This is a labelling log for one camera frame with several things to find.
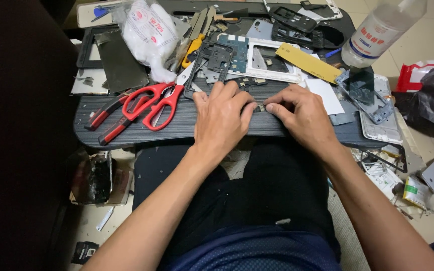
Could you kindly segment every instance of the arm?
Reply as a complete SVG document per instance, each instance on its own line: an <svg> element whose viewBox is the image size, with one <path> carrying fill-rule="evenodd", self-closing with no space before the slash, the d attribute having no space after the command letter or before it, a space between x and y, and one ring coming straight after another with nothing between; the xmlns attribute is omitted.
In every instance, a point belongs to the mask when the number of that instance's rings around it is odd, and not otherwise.
<svg viewBox="0 0 434 271"><path fill-rule="evenodd" d="M264 104L322 160L372 270L434 270L434 251L340 144L319 95L291 85Z"/></svg>
<svg viewBox="0 0 434 271"><path fill-rule="evenodd" d="M235 82L216 83L210 97L194 95L195 144L175 170L138 206L82 267L155 270L192 197L205 178L247 133L256 103Z"/></svg>

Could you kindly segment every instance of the plastic bottle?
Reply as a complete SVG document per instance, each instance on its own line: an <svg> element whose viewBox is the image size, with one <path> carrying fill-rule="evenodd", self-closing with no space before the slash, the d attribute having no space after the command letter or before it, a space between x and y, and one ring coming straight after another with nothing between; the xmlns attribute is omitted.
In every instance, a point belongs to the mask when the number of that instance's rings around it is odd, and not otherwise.
<svg viewBox="0 0 434 271"><path fill-rule="evenodd" d="M426 13L427 0L379 0L344 44L342 60L349 66L371 66Z"/></svg>

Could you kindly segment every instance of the yellow paper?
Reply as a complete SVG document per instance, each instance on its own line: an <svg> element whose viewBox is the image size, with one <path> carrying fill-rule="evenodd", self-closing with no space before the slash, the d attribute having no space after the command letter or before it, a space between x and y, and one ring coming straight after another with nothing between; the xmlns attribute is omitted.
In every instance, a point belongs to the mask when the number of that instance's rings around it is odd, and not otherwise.
<svg viewBox="0 0 434 271"><path fill-rule="evenodd" d="M334 82L334 80L342 73L339 69L301 51L289 43L283 42L279 49L277 49L276 54L294 64L299 69L307 71L329 83L335 84L336 82Z"/></svg>

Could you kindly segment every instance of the blue circuit board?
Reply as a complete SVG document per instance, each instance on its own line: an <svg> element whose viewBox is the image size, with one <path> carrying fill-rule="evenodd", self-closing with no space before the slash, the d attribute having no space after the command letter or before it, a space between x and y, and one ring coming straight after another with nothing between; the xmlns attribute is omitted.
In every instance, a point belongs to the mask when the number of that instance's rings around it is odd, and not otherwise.
<svg viewBox="0 0 434 271"><path fill-rule="evenodd" d="M249 46L249 39L242 36L220 34L217 37L217 42L234 48L232 64L229 67L229 70L244 73L247 64L247 47Z"/></svg>

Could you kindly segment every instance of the black pants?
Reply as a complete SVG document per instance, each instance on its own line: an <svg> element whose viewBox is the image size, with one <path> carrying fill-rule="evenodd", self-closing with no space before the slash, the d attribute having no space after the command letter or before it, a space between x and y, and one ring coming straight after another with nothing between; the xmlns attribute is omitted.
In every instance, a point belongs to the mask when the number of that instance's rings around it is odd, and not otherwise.
<svg viewBox="0 0 434 271"><path fill-rule="evenodd" d="M184 157L189 145L145 149L135 162L133 209ZM218 166L203 182L170 241L160 266L228 226L275 225L323 237L337 260L341 251L328 211L327 177L317 159L293 139L262 139L252 148L242 179L229 180Z"/></svg>

